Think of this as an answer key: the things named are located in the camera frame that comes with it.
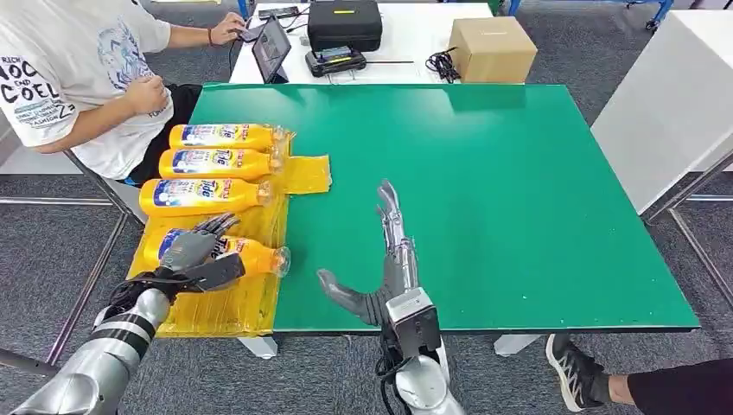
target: silver robotic arm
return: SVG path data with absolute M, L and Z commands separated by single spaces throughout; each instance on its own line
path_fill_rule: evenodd
M 175 239 L 155 271 L 118 286 L 86 343 L 11 414 L 114 414 L 175 296 L 217 290 L 244 275 L 239 255 L 207 262 L 217 239 L 236 223 L 232 214 L 202 222 Z
M 390 414 L 387 384 L 392 384 L 405 409 L 414 415 L 463 415 L 450 393 L 437 309 L 420 287 L 415 247 L 405 236 L 397 192 L 385 180 L 378 193 L 386 251 L 383 284 L 375 292 L 360 293 L 339 284 L 332 272 L 320 270 L 321 288 L 362 322 L 382 328 L 383 357 L 377 375 Z

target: robotic thumb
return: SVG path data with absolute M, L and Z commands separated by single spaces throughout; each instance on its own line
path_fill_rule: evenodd
M 385 293 L 382 290 L 364 294 L 339 284 L 336 281 L 336 275 L 329 270 L 318 270 L 317 275 L 321 283 L 321 290 L 331 301 L 359 317 L 366 324 L 381 325 L 382 307 L 386 303 Z

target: black sneaker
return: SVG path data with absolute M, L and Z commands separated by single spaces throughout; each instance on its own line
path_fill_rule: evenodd
M 603 366 L 578 350 L 567 335 L 550 335 L 545 348 L 547 360 L 558 372 L 560 391 L 568 409 L 580 412 L 586 408 L 603 405 L 593 400 L 590 389 L 593 379 L 603 372 Z

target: green table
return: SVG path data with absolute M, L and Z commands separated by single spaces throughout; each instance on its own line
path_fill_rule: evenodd
M 683 331 L 698 320 L 564 86 L 209 86 L 192 123 L 297 131 L 331 156 L 324 195 L 295 196 L 276 332 L 373 330 L 316 270 L 370 291 L 394 184 L 445 331 Z

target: cardboard box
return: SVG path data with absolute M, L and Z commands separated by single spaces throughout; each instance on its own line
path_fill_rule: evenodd
M 455 19 L 449 48 L 461 82 L 525 81 L 537 47 L 514 17 Z

